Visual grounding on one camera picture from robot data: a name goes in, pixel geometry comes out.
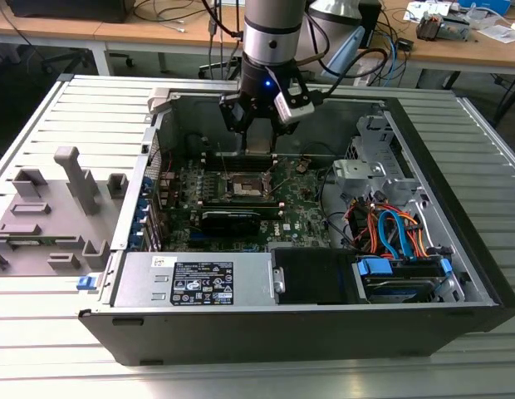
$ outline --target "gray floor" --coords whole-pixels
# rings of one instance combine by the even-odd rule
[[[40,47],[44,57],[51,57],[67,49]],[[158,58],[154,53],[131,52],[135,66],[129,68],[124,59],[113,59],[112,63],[117,76],[165,76],[196,78],[198,67],[206,64],[206,56],[192,56],[182,54],[167,54],[169,73],[159,71]],[[66,62],[55,65],[57,70],[66,66]],[[96,74],[92,66],[84,68],[78,66],[76,73]],[[40,58],[32,55],[31,49],[25,49],[22,62],[18,65],[4,65],[0,67],[0,152],[4,152],[13,138],[22,129],[23,125],[36,109],[49,87],[56,79],[56,74],[46,75],[40,68]],[[462,73],[454,84],[454,91],[458,96],[469,98],[479,111],[488,119],[504,94],[504,89],[493,83],[489,74]],[[515,151],[515,105],[507,113],[498,127],[502,138]]]

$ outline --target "motherboard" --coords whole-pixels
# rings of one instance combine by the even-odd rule
[[[244,170],[238,170],[237,162],[226,158],[210,170],[204,160],[176,160],[174,172],[162,181],[169,231],[164,250],[329,248],[317,198],[322,169],[311,169],[310,163],[286,157],[253,167],[246,162]]]

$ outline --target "blue cable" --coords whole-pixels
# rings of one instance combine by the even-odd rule
[[[384,36],[389,41],[390,50],[392,51],[392,64],[390,65],[389,74],[387,75],[387,79],[385,81],[385,84],[383,85],[383,87],[386,87],[389,84],[390,78],[394,75],[394,67],[396,65],[396,58],[398,54],[396,53],[396,48],[394,43],[392,42],[392,38],[386,33],[381,33],[381,36]]]
[[[413,251],[409,245],[409,242],[407,241],[407,235],[405,233],[405,226],[403,221],[401,220],[401,217],[394,211],[394,210],[385,210],[381,212],[380,218],[377,221],[377,229],[378,233],[380,235],[380,241],[381,243],[387,248],[394,259],[399,259],[400,256],[398,255],[398,252],[392,247],[392,245],[389,244],[387,241],[387,238],[385,237],[385,218],[386,215],[391,215],[396,220],[396,225],[398,226],[398,235],[400,237],[400,244],[401,244],[401,250],[404,253],[404,256],[412,259],[416,259],[416,257],[413,254]]]

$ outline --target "aluminum extrusion table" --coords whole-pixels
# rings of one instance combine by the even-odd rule
[[[20,167],[65,178],[52,158],[59,145],[76,145],[81,166],[96,179],[119,172],[130,178],[149,125],[150,89],[182,82],[107,76],[57,82],[0,162],[0,217]],[[185,84],[199,89],[203,83]],[[337,89],[355,96],[381,92]],[[451,92],[385,94],[400,100],[515,291],[515,155],[469,101]],[[0,396],[515,398],[515,318],[428,358],[124,367],[76,319],[86,300],[76,278],[0,278]]]

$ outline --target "power supply label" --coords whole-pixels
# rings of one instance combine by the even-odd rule
[[[233,262],[176,262],[171,303],[233,305]]]

